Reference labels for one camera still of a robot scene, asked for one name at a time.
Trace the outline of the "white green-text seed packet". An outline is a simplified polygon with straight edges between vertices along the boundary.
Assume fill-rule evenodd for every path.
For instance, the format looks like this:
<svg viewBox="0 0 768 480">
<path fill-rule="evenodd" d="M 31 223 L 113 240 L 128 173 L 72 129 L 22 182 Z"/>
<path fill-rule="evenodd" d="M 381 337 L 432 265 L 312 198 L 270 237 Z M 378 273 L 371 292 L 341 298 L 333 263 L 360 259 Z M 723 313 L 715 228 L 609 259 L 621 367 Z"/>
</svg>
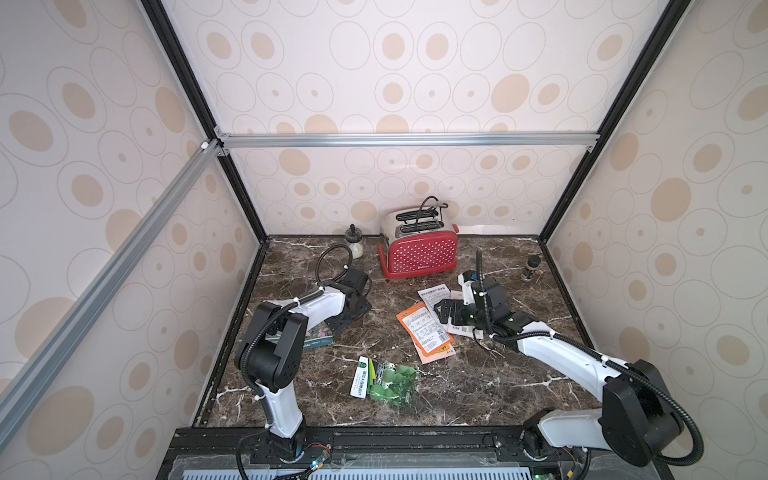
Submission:
<svg viewBox="0 0 768 480">
<path fill-rule="evenodd" d="M 440 301 L 452 298 L 451 290 L 445 284 L 419 290 L 418 295 L 430 311 L 433 311 Z"/>
</svg>

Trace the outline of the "orange marigold seed packet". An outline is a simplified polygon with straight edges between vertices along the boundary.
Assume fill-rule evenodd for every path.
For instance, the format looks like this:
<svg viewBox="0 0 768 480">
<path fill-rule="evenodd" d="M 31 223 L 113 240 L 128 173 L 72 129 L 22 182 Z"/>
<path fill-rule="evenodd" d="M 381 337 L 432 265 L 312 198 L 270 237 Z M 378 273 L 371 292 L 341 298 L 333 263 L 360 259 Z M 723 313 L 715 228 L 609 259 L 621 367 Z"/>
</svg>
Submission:
<svg viewBox="0 0 768 480">
<path fill-rule="evenodd" d="M 447 359 L 456 354 L 454 338 L 433 317 L 424 302 L 419 302 L 396 315 L 410 336 L 422 364 Z"/>
</svg>

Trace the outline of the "white orange-text seed packet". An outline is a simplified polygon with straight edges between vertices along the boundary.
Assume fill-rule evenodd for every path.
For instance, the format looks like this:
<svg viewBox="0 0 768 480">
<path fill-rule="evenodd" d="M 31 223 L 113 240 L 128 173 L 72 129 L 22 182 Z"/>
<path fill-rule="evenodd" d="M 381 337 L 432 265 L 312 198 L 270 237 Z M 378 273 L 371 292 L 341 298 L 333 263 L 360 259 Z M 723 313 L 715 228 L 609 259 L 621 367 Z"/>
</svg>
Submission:
<svg viewBox="0 0 768 480">
<path fill-rule="evenodd" d="M 434 310 L 450 334 L 483 339 L 483 330 L 477 325 L 479 310 L 474 303 L 465 303 L 461 292 L 451 291 L 447 299 L 434 306 Z"/>
</svg>

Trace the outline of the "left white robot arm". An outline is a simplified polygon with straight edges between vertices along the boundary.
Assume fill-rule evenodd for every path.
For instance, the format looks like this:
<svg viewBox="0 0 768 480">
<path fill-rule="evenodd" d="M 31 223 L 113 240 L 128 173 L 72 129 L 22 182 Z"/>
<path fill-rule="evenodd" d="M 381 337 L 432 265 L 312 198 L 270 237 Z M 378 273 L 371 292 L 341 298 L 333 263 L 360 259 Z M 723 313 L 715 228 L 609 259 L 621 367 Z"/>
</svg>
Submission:
<svg viewBox="0 0 768 480">
<path fill-rule="evenodd" d="M 263 395 L 269 433 L 294 439 L 304 418 L 293 381 L 308 331 L 324 323 L 336 334 L 372 308 L 367 299 L 369 275 L 347 267 L 337 280 L 322 281 L 314 291 L 257 306 L 235 359 L 243 381 Z"/>
</svg>

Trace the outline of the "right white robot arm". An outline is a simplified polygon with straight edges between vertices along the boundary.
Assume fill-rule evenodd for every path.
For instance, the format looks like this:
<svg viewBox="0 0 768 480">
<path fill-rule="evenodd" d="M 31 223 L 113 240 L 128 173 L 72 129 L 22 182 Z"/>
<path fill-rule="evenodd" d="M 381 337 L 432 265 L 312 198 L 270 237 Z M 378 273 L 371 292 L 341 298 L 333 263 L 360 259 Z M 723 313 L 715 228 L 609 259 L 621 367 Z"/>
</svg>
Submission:
<svg viewBox="0 0 768 480">
<path fill-rule="evenodd" d="M 516 353 L 539 360 L 576 382 L 599 402 L 597 409 L 543 409 L 522 427 L 525 455 L 545 460 L 556 448 L 609 450 L 644 467 L 654 461 L 691 466 L 705 452 L 692 416 L 672 397 L 659 370 L 644 360 L 628 362 L 600 353 L 508 305 L 490 276 L 465 271 L 462 296 L 433 301 L 443 324 L 469 327 Z"/>
</svg>

